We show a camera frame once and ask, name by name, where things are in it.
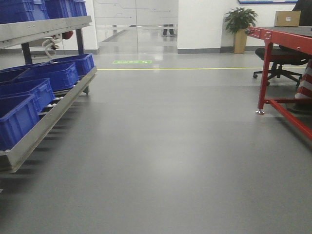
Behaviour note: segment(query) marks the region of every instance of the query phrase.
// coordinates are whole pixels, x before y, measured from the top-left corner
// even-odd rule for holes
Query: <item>red and white striped post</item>
[[[312,98],[312,59],[309,60],[302,76],[295,98]]]

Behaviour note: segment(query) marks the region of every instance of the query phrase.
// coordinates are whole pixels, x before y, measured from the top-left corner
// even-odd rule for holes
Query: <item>blue storage bin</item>
[[[72,0],[45,0],[45,6],[51,19],[75,16]]]
[[[53,94],[50,80],[38,79],[26,82],[18,82],[0,86],[0,98],[15,97],[21,95],[33,94],[35,108],[37,113],[40,113],[53,99]]]
[[[84,0],[73,0],[75,16],[87,16],[86,2]]]
[[[0,85],[13,83],[15,79],[17,78],[17,76],[26,70],[27,68],[17,69],[17,70],[8,70],[8,71],[1,70],[0,71]]]
[[[76,55],[64,58],[56,58],[51,60],[49,63],[71,63],[76,64],[78,76],[85,76],[95,66],[92,54]]]
[[[49,19],[44,0],[0,1],[0,23]]]
[[[79,80],[74,63],[55,63],[33,67],[20,74],[16,81],[30,81],[49,78],[53,91],[70,89]]]
[[[18,66],[18,67],[9,67],[9,68],[5,68],[0,70],[0,72],[8,72],[8,71],[14,71],[14,70],[21,70],[21,69],[27,69],[27,68],[32,68],[32,67],[37,67],[40,65],[43,65],[44,63],[34,63],[34,64],[27,64],[27,65],[23,65],[23,66]]]
[[[0,150],[11,149],[39,121],[34,95],[0,98]]]

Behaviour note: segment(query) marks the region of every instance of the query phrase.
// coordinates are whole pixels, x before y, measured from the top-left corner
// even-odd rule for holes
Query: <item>glass door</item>
[[[100,52],[177,53],[178,0],[94,0]]]

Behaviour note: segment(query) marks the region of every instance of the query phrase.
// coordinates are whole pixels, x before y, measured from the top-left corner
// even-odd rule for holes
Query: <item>red metal table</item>
[[[248,36],[262,39],[265,42],[265,56],[263,63],[263,73],[261,79],[258,115],[263,115],[264,104],[269,104],[297,127],[304,135],[312,140],[312,129],[306,126],[293,114],[291,114],[282,103],[312,103],[311,98],[266,98],[266,88],[268,81],[268,70],[273,44],[279,44],[288,48],[312,55],[312,31],[311,27],[250,27]]]

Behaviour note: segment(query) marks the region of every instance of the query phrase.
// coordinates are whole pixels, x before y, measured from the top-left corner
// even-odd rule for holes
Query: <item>framed picture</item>
[[[271,3],[296,3],[298,0],[238,0],[240,4],[271,4]]]

